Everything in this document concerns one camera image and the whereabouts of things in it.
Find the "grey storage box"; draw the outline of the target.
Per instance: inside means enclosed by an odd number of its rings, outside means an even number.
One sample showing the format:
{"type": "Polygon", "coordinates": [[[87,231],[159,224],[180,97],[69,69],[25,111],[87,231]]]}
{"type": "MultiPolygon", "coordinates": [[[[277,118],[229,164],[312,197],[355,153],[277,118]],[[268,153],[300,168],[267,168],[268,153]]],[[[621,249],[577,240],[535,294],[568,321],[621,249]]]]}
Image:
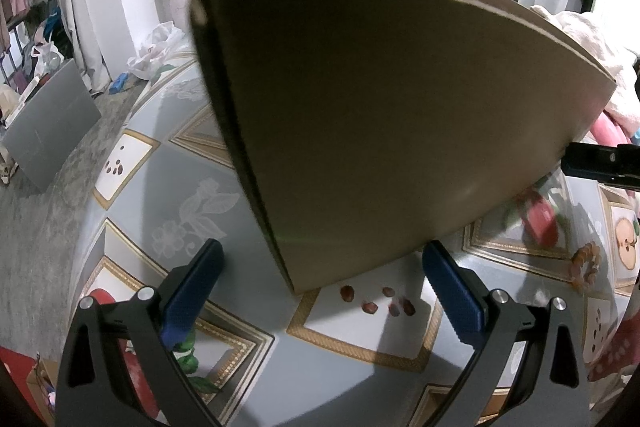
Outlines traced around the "grey storage box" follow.
{"type": "Polygon", "coordinates": [[[66,60],[1,132],[1,144],[44,192],[100,118],[78,66],[66,60]]]}

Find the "white fluffy blanket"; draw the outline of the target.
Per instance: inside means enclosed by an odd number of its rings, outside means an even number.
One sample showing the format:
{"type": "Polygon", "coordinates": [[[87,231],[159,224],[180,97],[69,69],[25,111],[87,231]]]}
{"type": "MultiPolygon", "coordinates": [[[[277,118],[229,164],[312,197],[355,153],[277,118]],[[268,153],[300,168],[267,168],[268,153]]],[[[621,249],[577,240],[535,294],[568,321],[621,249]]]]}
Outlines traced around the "white fluffy blanket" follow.
{"type": "Polygon", "coordinates": [[[618,84],[634,87],[638,76],[634,69],[637,55],[617,42],[591,12],[561,11],[552,14],[539,4],[533,5],[532,10],[588,51],[618,84]]]}

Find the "white plastic bag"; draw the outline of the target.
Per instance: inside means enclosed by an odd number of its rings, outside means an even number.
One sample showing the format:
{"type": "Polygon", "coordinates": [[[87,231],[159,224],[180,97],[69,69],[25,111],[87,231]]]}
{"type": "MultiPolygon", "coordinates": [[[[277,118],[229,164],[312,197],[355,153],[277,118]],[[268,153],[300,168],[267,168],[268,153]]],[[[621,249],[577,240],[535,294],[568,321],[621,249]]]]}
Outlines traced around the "white plastic bag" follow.
{"type": "Polygon", "coordinates": [[[136,55],[127,61],[127,72],[140,80],[153,80],[166,58],[180,46],[184,32],[173,22],[161,23],[143,40],[136,55]]]}

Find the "blue packet on floor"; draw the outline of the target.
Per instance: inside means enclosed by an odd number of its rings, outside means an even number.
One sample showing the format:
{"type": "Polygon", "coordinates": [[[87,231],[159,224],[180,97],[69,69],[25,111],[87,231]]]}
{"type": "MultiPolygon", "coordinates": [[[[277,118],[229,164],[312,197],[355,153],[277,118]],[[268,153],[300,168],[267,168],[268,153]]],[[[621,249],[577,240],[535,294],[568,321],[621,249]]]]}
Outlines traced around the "blue packet on floor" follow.
{"type": "Polygon", "coordinates": [[[122,89],[124,89],[125,83],[128,79],[128,74],[126,72],[123,72],[122,74],[120,74],[112,83],[111,86],[108,88],[108,93],[109,94],[117,94],[119,92],[122,92],[122,89]]]}

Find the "brown cardboard box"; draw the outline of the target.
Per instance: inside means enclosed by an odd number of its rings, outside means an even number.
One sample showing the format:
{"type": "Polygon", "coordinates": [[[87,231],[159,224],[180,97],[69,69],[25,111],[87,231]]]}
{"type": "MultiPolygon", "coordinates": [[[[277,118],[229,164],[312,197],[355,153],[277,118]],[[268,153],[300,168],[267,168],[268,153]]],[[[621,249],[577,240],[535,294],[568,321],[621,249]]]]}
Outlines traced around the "brown cardboard box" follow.
{"type": "Polygon", "coordinates": [[[616,88],[511,0],[190,0],[189,16],[233,166],[296,294],[520,193],[616,88]]]}

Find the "pink floral blanket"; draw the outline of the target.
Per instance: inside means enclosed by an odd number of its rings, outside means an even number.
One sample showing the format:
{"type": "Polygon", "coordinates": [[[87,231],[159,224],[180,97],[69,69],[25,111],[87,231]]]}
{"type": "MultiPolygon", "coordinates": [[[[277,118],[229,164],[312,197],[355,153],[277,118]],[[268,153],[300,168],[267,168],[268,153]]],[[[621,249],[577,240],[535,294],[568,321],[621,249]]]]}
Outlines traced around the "pink floral blanket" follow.
{"type": "Polygon", "coordinates": [[[594,142],[605,146],[631,144],[631,137],[639,130],[639,115],[625,115],[614,109],[603,109],[589,128],[594,142]]]}

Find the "patterned grey bed sheet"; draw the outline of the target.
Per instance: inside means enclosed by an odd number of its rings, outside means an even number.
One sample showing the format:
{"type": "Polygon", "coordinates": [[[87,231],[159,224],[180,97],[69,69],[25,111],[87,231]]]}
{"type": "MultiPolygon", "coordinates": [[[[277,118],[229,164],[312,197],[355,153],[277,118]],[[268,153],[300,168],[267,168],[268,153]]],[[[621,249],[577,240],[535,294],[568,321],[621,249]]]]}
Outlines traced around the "patterned grey bed sheet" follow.
{"type": "MultiPolygon", "coordinates": [[[[460,265],[520,303],[574,314],[590,407],[602,416],[639,364],[639,199],[554,172],[444,238],[460,265]]],[[[420,426],[461,374],[460,343],[419,254],[326,287],[288,289],[180,51],[132,106],[93,187],[75,294],[158,286],[207,239],[224,271],[175,350],[226,426],[420,426]]]]}

